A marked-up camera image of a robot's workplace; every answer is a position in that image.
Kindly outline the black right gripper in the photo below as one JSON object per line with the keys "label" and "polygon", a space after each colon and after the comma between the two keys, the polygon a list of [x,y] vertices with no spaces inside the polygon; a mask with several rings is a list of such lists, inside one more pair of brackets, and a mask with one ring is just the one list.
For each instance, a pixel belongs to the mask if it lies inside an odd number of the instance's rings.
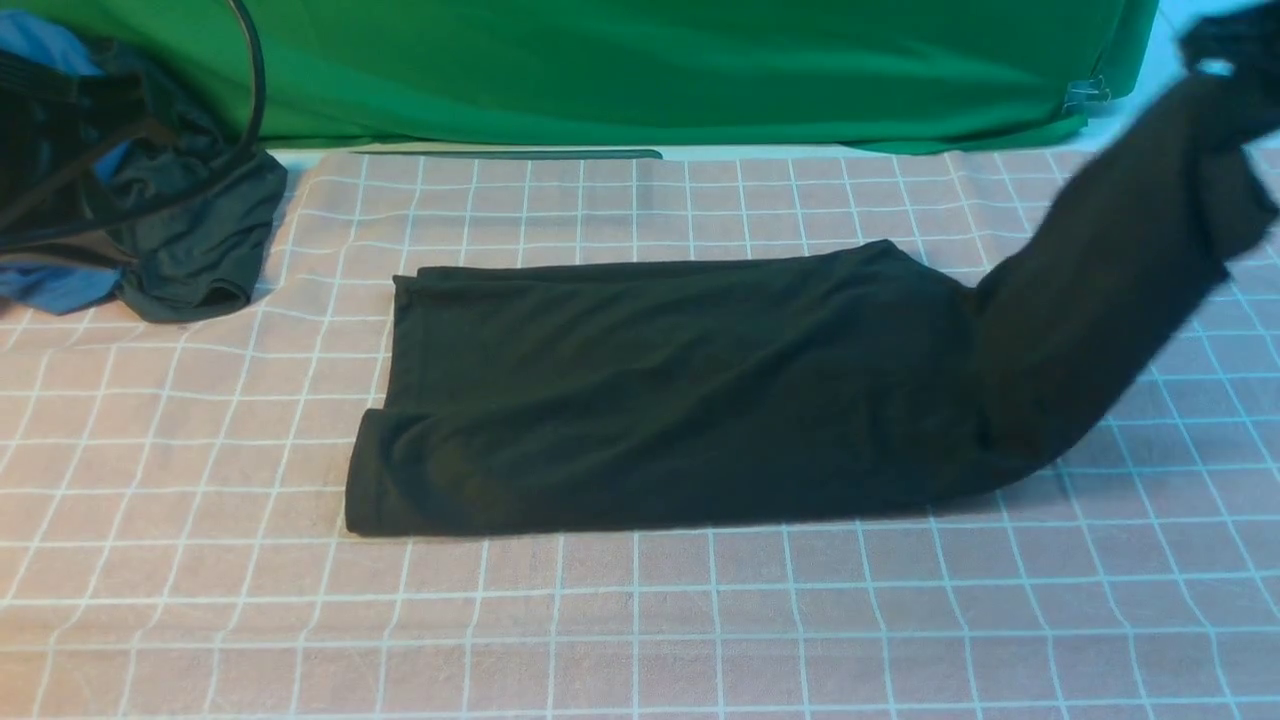
{"label": "black right gripper", "polygon": [[1226,79],[1219,113],[1233,143],[1277,131],[1279,3],[1256,1],[1194,20],[1178,40],[1185,69]]}

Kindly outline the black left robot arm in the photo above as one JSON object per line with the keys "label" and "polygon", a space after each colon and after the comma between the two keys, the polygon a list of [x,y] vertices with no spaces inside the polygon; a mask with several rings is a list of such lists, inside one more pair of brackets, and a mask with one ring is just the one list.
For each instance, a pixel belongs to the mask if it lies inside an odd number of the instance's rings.
{"label": "black left robot arm", "polygon": [[99,163],[154,128],[145,77],[73,76],[3,53],[3,258],[115,266],[122,208]]}

